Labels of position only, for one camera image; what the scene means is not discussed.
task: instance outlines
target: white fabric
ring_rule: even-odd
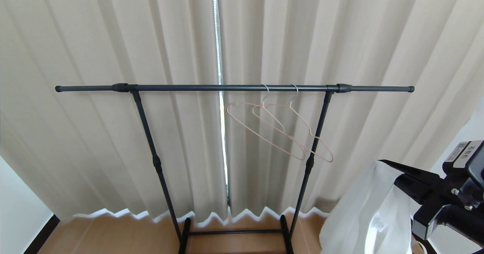
[[[411,254],[410,197],[394,185],[401,174],[368,165],[325,220],[321,254]]]
[[[167,210],[130,94],[217,84],[213,0],[0,0],[1,153],[59,217]],[[142,92],[178,216],[226,216],[218,93]]]
[[[330,211],[369,161],[430,168],[484,95],[484,0],[219,0],[219,8],[225,84],[415,85],[413,94],[333,95],[322,137],[335,160],[316,158],[303,211]],[[288,104],[294,95],[272,92],[266,102]],[[259,104],[264,96],[225,92],[224,100]],[[294,101],[313,131],[323,96],[299,93]],[[300,152],[249,109],[234,113]],[[295,115],[275,113],[310,147]],[[305,162],[228,117],[226,130],[232,212],[295,206]],[[324,152],[321,144],[318,151]]]

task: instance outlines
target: metal clothing rail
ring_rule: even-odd
[[[294,85],[136,85],[127,83],[118,83],[114,85],[104,86],[56,86],[57,92],[64,91],[117,91],[117,92],[130,92],[133,95],[138,113],[140,114],[141,123],[145,131],[148,145],[150,146],[151,154],[153,157],[153,166],[160,179],[163,194],[168,205],[171,220],[175,226],[175,230],[180,241],[180,248],[178,254],[185,253],[186,245],[189,236],[194,235],[219,235],[219,234],[243,234],[243,233],[282,233],[284,237],[285,249],[287,253],[293,254],[291,238],[296,227],[296,221],[298,219],[299,210],[301,209],[301,203],[303,202],[304,192],[306,191],[306,185],[309,180],[311,169],[314,166],[314,153],[318,147],[318,138],[321,135],[324,119],[328,111],[328,106],[331,101],[331,97],[334,93],[345,93],[351,91],[391,91],[391,92],[413,92],[415,88],[409,87],[388,87],[388,86],[352,86],[348,84],[337,85],[298,85],[297,88]],[[146,119],[143,104],[141,102],[140,91],[318,91],[325,92],[324,102],[321,109],[320,119],[318,121],[318,127],[316,128],[316,138],[313,140],[313,147],[311,154],[306,161],[306,170],[304,171],[304,178],[302,180],[301,190],[299,192],[298,202],[296,204],[296,211],[292,220],[291,229],[287,227],[285,216],[281,215],[280,229],[255,229],[255,230],[220,230],[220,231],[190,231],[191,220],[187,218],[183,225],[183,232],[180,232],[178,227],[177,218],[171,203],[170,194],[166,181],[164,179],[163,170],[161,167],[161,160],[156,153],[156,148],[153,143],[153,138],[150,132],[150,127]]]

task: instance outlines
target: hanger hook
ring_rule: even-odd
[[[265,96],[265,97],[262,99],[262,107],[264,107],[264,101],[265,101],[265,100],[266,100],[266,98],[269,96],[269,88],[268,88],[268,86],[267,86],[267,85],[264,85],[264,84],[262,84],[262,85],[263,85],[264,87],[266,87],[266,89],[267,89],[267,95],[266,95],[266,96]]]
[[[292,85],[293,85],[293,86],[296,88],[296,95],[295,95],[295,96],[293,96],[293,97],[291,98],[291,102],[289,103],[289,106],[291,106],[291,105],[292,105],[292,101],[293,101],[293,100],[294,100],[294,98],[296,98],[296,97],[297,97],[297,95],[299,94],[299,89],[298,89],[298,87],[297,87],[296,85],[294,85],[294,84],[292,84]]]

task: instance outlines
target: brown tile floor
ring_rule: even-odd
[[[287,213],[287,222],[292,223],[292,213]],[[292,237],[296,254],[319,254],[321,247],[318,235],[324,218],[317,213],[299,217]],[[223,224],[216,218],[205,228],[196,230],[218,230],[234,228],[280,228],[277,218],[263,213],[259,221],[250,216],[236,223]],[[101,215],[96,218],[74,218],[61,223],[54,230],[39,252],[40,254],[95,254],[95,253],[178,253],[178,239],[169,217],[157,223],[145,217],[136,219],[125,215],[116,218]],[[187,254],[221,253],[285,253],[284,240],[280,234],[231,234],[190,237]]]

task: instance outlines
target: clothes hanger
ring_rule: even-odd
[[[297,142],[297,141],[294,139],[294,137],[292,137],[292,136],[290,136],[290,135],[286,134],[285,132],[282,132],[282,131],[280,131],[279,129],[277,129],[279,132],[283,133],[283,134],[284,134],[284,135],[286,135],[286,136],[287,136],[289,139],[291,139],[292,141],[294,141],[294,142],[295,142],[295,143],[296,143],[296,144],[299,146],[299,148],[301,148],[301,151],[302,151],[302,156],[303,156],[302,158],[299,158],[298,156],[296,156],[296,155],[294,155],[294,154],[292,154],[292,153],[290,153],[290,152],[286,151],[285,149],[283,149],[283,148],[281,148],[281,147],[277,146],[277,145],[276,145],[276,144],[274,144],[273,142],[271,142],[271,141],[267,140],[266,138],[262,137],[262,136],[261,136],[259,133],[255,132],[254,130],[252,130],[251,128],[249,128],[247,125],[245,125],[244,123],[242,123],[242,121],[240,121],[240,120],[239,120],[239,119],[237,119],[235,116],[233,116],[233,114],[232,114],[232,113],[230,113],[230,107],[231,107],[232,105],[236,105],[236,106],[240,106],[240,105],[249,105],[249,106],[253,106],[253,109],[254,109],[254,108],[256,108],[256,107],[260,107],[260,108],[262,108],[262,109],[265,109],[265,110],[267,111],[267,113],[269,113],[269,114],[270,114],[270,115],[271,115],[271,116],[272,116],[272,117],[273,117],[273,118],[276,120],[276,122],[277,122],[279,125],[281,125],[281,126],[284,128],[284,126],[282,125],[282,123],[280,123],[280,121],[279,121],[279,120],[278,120],[276,117],[274,117],[274,116],[272,115],[272,113],[270,113],[270,112],[269,112],[269,111],[266,109],[266,107],[264,106],[264,101],[265,101],[266,97],[268,97],[268,92],[269,92],[269,88],[268,88],[268,86],[266,86],[266,85],[264,85],[264,86],[265,86],[265,87],[266,87],[266,89],[267,89],[267,95],[266,95],[266,96],[265,96],[265,97],[262,99],[262,104],[261,104],[261,105],[252,104],[252,103],[248,103],[248,102],[240,102],[240,103],[237,103],[237,102],[232,102],[232,103],[230,103],[230,104],[228,104],[228,105],[227,105],[227,108],[226,108],[227,114],[228,114],[230,117],[232,117],[234,120],[236,120],[237,122],[239,122],[239,123],[240,123],[242,126],[244,126],[245,128],[247,128],[248,130],[250,130],[252,133],[254,133],[255,135],[259,136],[259,138],[261,138],[262,140],[265,140],[265,141],[266,141],[266,142],[268,142],[270,145],[272,145],[272,146],[276,147],[276,148],[277,148],[277,149],[279,149],[280,151],[283,151],[284,153],[288,154],[289,156],[292,156],[292,157],[294,157],[294,158],[296,158],[296,159],[298,159],[298,160],[300,160],[300,161],[305,160],[305,159],[306,159],[306,153],[304,152],[304,148],[303,148],[303,146],[302,146],[301,144],[299,144],[299,142]]]
[[[328,146],[327,146],[327,145],[324,143],[324,141],[323,141],[323,140],[321,140],[321,138],[319,138],[319,137],[317,137],[316,135],[314,135],[314,134],[313,134],[313,132],[311,131],[311,127],[310,127],[310,126],[309,126],[309,124],[306,122],[306,120],[304,120],[304,118],[303,118],[303,117],[301,117],[301,115],[299,115],[299,113],[298,113],[298,112],[297,112],[295,109],[293,109],[293,108],[292,108],[292,101],[293,101],[293,100],[294,100],[294,98],[295,98],[295,97],[296,97],[296,96],[299,94],[299,89],[298,89],[298,87],[297,87],[296,85],[293,85],[293,86],[296,88],[296,95],[295,95],[293,98],[291,98],[291,101],[290,101],[289,105],[282,105],[282,104],[268,104],[268,105],[267,105],[267,106],[265,106],[263,109],[264,109],[265,111],[267,111],[267,112],[268,112],[268,113],[271,115],[271,117],[273,117],[274,119],[276,119],[276,118],[274,117],[274,115],[273,115],[273,114],[272,114],[272,113],[271,113],[271,112],[270,112],[270,111],[267,109],[267,107],[269,107],[269,106],[278,106],[278,107],[285,107],[285,108],[289,108],[289,109],[290,109],[292,112],[294,112],[294,113],[295,113],[295,114],[296,114],[296,115],[299,117],[299,119],[300,119],[300,120],[301,120],[301,121],[302,121],[302,122],[303,122],[303,123],[306,125],[306,127],[307,127],[307,128],[308,128],[308,130],[309,130],[309,135],[310,135],[311,137],[313,137],[313,138],[318,139],[320,142],[322,142],[322,143],[323,143],[323,145],[326,147],[326,149],[328,150],[328,152],[329,152],[329,153],[330,153],[330,155],[331,155],[331,160],[328,160],[328,159],[326,159],[326,158],[323,158],[322,156],[320,156],[320,155],[316,154],[316,152],[312,151],[312,150],[311,150],[311,149],[309,149],[308,147],[302,146],[302,147],[303,147],[303,149],[306,149],[306,150],[310,151],[310,152],[311,152],[311,153],[313,153],[315,156],[318,156],[319,158],[323,159],[324,161],[328,161],[329,163],[332,163],[332,162],[333,162],[333,160],[334,160],[334,157],[333,157],[333,154],[332,154],[331,150],[329,149],[329,147],[328,147]],[[270,126],[271,126],[272,128],[274,128],[275,130],[278,130],[279,132],[283,133],[284,135],[289,136],[289,138],[290,138],[290,139],[293,139],[293,140],[294,140],[296,143],[298,143],[298,142],[297,142],[297,141],[294,139],[294,136],[290,136],[290,135],[288,135],[287,133],[285,133],[284,126],[283,126],[283,125],[282,125],[282,124],[279,122],[279,120],[277,120],[277,119],[276,119],[276,121],[277,121],[277,122],[278,122],[278,123],[281,125],[282,130],[280,130],[280,129],[276,128],[275,126],[273,126],[273,125],[272,125],[271,123],[269,123],[268,121],[266,121],[266,120],[262,119],[260,116],[258,116],[258,115],[257,115],[257,114],[254,112],[254,109],[255,109],[255,107],[253,107],[253,108],[252,108],[252,114],[254,114],[254,115],[257,117],[257,118],[259,118],[259,119],[260,119],[261,121],[263,121],[264,123],[266,123],[266,124],[270,125]]]

